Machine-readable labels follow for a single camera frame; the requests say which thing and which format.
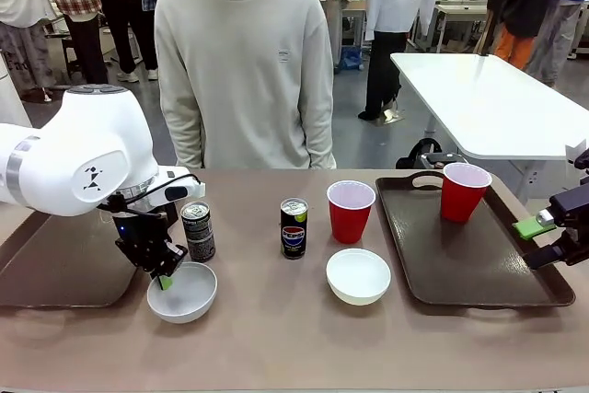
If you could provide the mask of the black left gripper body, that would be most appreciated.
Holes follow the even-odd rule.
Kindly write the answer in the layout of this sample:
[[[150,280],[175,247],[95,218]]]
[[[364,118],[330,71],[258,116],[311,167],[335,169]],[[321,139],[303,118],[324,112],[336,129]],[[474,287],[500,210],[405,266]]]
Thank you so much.
[[[135,267],[148,274],[163,269],[166,242],[174,243],[168,230],[179,220],[175,203],[141,212],[130,208],[121,194],[114,194],[101,210],[112,214],[119,235],[115,244]]]

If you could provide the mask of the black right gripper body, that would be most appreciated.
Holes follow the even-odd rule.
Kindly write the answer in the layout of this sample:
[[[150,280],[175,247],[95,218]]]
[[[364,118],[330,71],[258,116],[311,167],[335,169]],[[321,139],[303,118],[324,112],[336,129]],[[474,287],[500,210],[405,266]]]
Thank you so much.
[[[588,189],[574,188],[549,198],[549,212],[558,227],[579,227],[588,221]]]

